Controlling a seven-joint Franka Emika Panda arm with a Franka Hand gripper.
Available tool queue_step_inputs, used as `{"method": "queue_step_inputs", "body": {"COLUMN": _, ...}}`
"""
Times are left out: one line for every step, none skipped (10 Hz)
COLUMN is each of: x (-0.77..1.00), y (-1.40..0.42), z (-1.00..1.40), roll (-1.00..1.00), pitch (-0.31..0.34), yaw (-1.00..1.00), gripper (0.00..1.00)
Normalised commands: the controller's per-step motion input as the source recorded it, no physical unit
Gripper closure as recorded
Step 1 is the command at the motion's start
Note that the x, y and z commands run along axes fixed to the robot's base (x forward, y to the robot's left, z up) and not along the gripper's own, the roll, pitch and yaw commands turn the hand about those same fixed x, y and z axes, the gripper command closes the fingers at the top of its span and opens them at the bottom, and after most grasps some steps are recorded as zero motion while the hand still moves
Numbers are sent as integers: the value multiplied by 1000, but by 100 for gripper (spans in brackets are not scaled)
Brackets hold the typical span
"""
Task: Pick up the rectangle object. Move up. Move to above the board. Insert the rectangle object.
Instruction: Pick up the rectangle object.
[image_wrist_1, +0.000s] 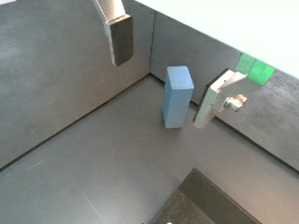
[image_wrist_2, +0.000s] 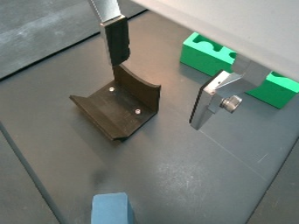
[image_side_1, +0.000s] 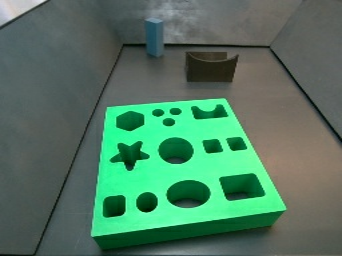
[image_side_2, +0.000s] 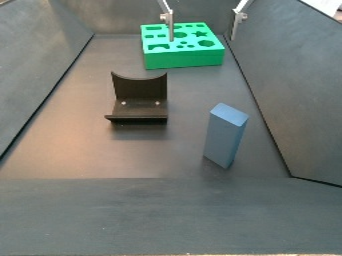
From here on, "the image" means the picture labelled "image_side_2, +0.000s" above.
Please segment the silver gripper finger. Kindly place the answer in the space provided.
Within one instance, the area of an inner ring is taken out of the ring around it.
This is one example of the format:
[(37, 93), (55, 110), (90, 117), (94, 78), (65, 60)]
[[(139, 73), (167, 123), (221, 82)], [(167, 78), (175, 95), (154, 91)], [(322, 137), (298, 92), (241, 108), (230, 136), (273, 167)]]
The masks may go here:
[(249, 17), (246, 11), (252, 3), (253, 3), (253, 0), (241, 0), (237, 7), (233, 9), (233, 26), (232, 26), (230, 40), (236, 39), (238, 26)]
[(174, 41), (174, 10), (170, 8), (167, 0), (157, 0), (162, 8), (163, 13), (161, 14), (161, 20), (169, 27), (169, 39)]

